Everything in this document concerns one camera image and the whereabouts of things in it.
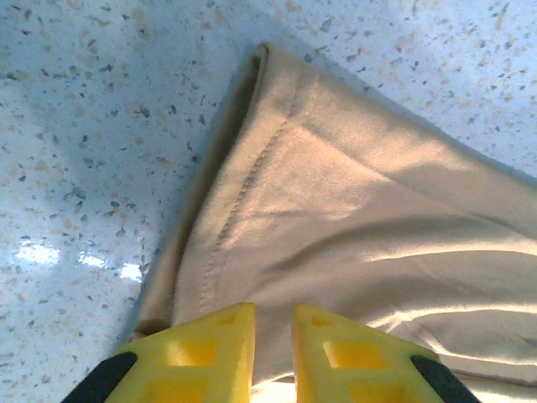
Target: yellow plastic part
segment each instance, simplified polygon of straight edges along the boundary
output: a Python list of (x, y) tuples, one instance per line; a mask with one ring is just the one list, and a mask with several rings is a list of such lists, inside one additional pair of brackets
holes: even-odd
[(248, 403), (254, 309), (236, 304), (126, 345), (117, 353), (138, 361), (107, 403)]
[(292, 332), (298, 403), (442, 403), (410, 361), (427, 348), (307, 305)]

